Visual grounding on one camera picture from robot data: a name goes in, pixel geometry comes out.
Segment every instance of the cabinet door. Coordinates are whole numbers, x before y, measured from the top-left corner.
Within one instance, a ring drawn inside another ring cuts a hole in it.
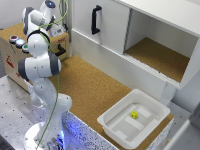
[[[92,34],[92,11],[99,5],[96,27]],[[130,9],[113,0],[73,0],[73,29],[115,52],[122,54],[126,39]]]

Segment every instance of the open cabinet compartment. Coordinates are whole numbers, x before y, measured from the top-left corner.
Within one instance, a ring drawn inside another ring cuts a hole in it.
[[[197,36],[131,10],[124,55],[157,70],[158,76],[183,87],[199,70],[193,62],[198,49]]]

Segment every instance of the white tray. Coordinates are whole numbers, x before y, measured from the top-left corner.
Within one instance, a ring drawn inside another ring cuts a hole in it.
[[[132,111],[138,117],[130,117]],[[97,121],[105,133],[126,149],[137,148],[170,113],[170,109],[135,89],[103,113]]]

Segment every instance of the cabinet shelf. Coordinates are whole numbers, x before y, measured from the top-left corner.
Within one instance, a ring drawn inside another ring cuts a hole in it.
[[[144,38],[125,53],[178,82],[181,82],[190,60],[149,38]]]

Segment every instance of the white wall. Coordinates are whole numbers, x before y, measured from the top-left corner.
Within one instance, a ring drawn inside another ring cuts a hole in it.
[[[183,89],[177,91],[173,102],[189,112],[195,109],[200,102],[200,71]]]
[[[56,17],[60,19],[59,2],[60,0],[52,0],[55,2]],[[0,29],[4,29],[22,22],[22,11],[25,7],[33,7],[39,10],[44,0],[1,0],[0,5]]]

